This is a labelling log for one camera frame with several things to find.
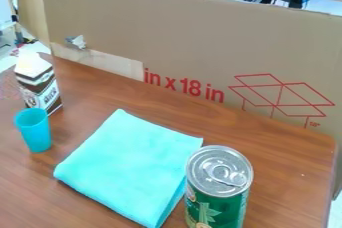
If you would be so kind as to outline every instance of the microfiber cloth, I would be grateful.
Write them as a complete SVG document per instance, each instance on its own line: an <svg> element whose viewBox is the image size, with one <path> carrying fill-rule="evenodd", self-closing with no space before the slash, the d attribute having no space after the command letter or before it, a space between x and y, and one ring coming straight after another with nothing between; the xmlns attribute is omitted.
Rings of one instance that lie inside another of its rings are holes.
<svg viewBox="0 0 342 228"><path fill-rule="evenodd" d="M146 227L160 227L185 191L195 138L119 109L69 157L54 177Z"/></svg>

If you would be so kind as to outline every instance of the can rim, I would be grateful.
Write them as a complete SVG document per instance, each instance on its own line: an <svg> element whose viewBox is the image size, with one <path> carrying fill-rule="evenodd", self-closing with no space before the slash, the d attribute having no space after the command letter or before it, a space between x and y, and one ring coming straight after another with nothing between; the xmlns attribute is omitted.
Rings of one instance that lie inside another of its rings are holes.
<svg viewBox="0 0 342 228"><path fill-rule="evenodd" d="M213 149L219 149L219 148L221 148L221 149L225 149L225 150L228 149L228 150L230 150L230 151L236 153L236 154L239 155L240 157L242 157L242 159L243 159L243 160L247 163L247 165L250 167L250 179L248 179L248 182L246 183L245 188L244 188L243 190L238 191L238 192L236 192L236 193L233 193L232 195L229 195L229 196L222 196L222 197L220 197L220 196L212 195L212 194L210 194L210 193L208 193L208 192L205 192L205 191L203 191L202 189L200 189L200 188L198 188L198 187L196 187L196 186L194 185L193 177L189 175L189 174L191 173L191 172L190 172L190 163L192 162L192 160L193 160L196 156L198 156L198 155L203 151L203 149L208 149L208 148L213 148ZM251 187L252 182L253 182L253 179L254 179L254 169L253 169L253 166L252 166L251 162L247 159L247 157L245 157L245 156L244 156L242 153L240 153L239 151L237 151L237 150L235 150L235 149L233 149L233 148L230 148L230 147L228 147L228 146L224 146L224 145L207 145L207 146L204 146L204 147L200 148L200 149L197 150L196 152L194 152L194 154L190 157L190 159L189 159L188 162L187 162L187 165L186 165L186 174L187 174L187 181L190 182L190 184L191 184L192 186L194 186L196 190L199 190L200 192L202 192L202 193L204 193L204 194L206 194L206 195L209 195L209 196L211 196L211 197L215 197L215 198L231 198L231 197L234 197L234 196L236 196L236 195L242 194L242 193L244 193L245 191L247 191L247 190Z"/></svg>

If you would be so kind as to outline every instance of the cardboard box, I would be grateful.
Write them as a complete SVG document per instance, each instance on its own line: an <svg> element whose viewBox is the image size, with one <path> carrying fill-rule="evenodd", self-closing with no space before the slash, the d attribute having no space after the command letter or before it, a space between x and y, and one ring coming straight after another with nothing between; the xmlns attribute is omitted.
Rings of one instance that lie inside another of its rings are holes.
<svg viewBox="0 0 342 228"><path fill-rule="evenodd" d="M324 132L342 144L342 17L228 0L44 6L57 56L106 70L127 58L127 65L144 67L128 77ZM86 50L66 46L78 35ZM338 162L335 192L341 154Z"/></svg>
<svg viewBox="0 0 342 228"><path fill-rule="evenodd" d="M27 108L45 109L50 115L62 107L53 67L38 53L20 50L14 72Z"/></svg>

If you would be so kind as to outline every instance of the carton label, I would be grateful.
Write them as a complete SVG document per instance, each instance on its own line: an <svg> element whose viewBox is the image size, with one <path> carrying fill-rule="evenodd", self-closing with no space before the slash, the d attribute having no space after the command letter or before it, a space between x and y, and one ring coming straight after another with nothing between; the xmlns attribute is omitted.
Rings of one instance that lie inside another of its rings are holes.
<svg viewBox="0 0 342 228"><path fill-rule="evenodd" d="M57 81L54 79L44 91L36 94L27 88L20 87L20 91L26 104L31 108L42 108L48 110L59 98Z"/></svg>

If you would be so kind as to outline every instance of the can lid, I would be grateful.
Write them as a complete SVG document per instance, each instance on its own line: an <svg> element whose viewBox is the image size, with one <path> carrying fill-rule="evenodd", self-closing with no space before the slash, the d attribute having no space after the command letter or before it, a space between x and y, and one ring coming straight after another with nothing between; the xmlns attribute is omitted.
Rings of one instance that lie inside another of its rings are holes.
<svg viewBox="0 0 342 228"><path fill-rule="evenodd" d="M205 146L189 159L187 179L205 194L226 198L250 187L253 168L245 156L232 148Z"/></svg>

